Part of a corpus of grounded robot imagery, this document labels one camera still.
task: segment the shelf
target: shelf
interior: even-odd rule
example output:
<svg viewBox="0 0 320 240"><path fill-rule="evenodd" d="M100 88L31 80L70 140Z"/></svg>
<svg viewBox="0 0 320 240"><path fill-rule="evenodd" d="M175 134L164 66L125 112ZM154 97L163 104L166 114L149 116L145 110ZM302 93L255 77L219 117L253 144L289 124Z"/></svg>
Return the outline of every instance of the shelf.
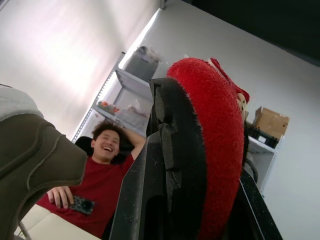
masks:
<svg viewBox="0 0 320 240"><path fill-rule="evenodd" d="M112 122L116 123L116 124L120 124L121 126L124 126L126 129L130 129L131 131L141 135L141 136L144 136L146 137L146 132L144 131L141 131L140 129L138 128L135 128L134 126L132 126L131 124L125 122L125 121L122 121L120 119L118 119L116 116L108 113L107 111L99 108L98 106L94 106L93 109L95 111L97 111L99 114L101 114L102 116L104 116L105 118L111 120Z"/></svg>
<svg viewBox="0 0 320 240"><path fill-rule="evenodd" d="M274 154L276 150L249 136L249 152L253 154Z"/></svg>
<svg viewBox="0 0 320 240"><path fill-rule="evenodd" d="M119 67L115 68L115 73L123 88L128 91L133 91L150 101L153 100L148 82L141 80L140 78L132 75L129 72L126 72L123 69L120 69Z"/></svg>

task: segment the shoe sole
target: shoe sole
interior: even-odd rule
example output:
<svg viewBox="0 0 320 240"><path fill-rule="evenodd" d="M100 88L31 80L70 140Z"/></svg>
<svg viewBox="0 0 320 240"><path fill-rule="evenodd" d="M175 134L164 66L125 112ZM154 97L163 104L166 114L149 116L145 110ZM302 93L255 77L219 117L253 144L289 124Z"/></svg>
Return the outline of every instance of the shoe sole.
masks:
<svg viewBox="0 0 320 240"><path fill-rule="evenodd" d="M153 108L148 131L160 132L170 228L174 239L195 239L207 189L202 128L187 93L172 78L150 82Z"/></svg>

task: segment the man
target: man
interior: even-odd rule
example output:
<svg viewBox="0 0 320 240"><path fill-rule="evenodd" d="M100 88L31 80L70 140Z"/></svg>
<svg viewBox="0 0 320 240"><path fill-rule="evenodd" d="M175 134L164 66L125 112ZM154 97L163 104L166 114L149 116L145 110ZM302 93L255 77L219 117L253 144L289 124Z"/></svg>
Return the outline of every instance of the man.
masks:
<svg viewBox="0 0 320 240"><path fill-rule="evenodd" d="M107 122L98 124L93 133L92 157L88 157L84 178L79 186L55 187L37 204L90 234L101 238L115 213L124 176L142 150L146 139L131 130ZM124 163L115 164L124 135L134 146ZM69 209L73 195L95 202L91 215Z"/></svg>

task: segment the raised arm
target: raised arm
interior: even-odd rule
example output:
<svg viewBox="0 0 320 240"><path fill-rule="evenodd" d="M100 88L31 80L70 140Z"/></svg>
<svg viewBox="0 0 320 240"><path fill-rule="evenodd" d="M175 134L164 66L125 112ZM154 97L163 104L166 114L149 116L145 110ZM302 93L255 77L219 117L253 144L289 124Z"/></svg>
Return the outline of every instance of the raised arm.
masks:
<svg viewBox="0 0 320 240"><path fill-rule="evenodd" d="M146 139L138 133L131 131L130 129L124 128L123 131L130 143L134 146L131 155L133 159L136 160L136 158L138 157L139 153L145 145Z"/></svg>

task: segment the cardboard box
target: cardboard box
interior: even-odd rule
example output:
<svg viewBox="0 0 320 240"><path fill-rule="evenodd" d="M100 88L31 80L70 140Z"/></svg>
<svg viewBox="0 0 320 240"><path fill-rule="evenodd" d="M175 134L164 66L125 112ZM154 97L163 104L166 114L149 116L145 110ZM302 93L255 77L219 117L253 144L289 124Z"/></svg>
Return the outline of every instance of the cardboard box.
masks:
<svg viewBox="0 0 320 240"><path fill-rule="evenodd" d="M261 106L255 111L253 125L260 128L261 131L280 139L282 135L285 135L289 119L285 115Z"/></svg>

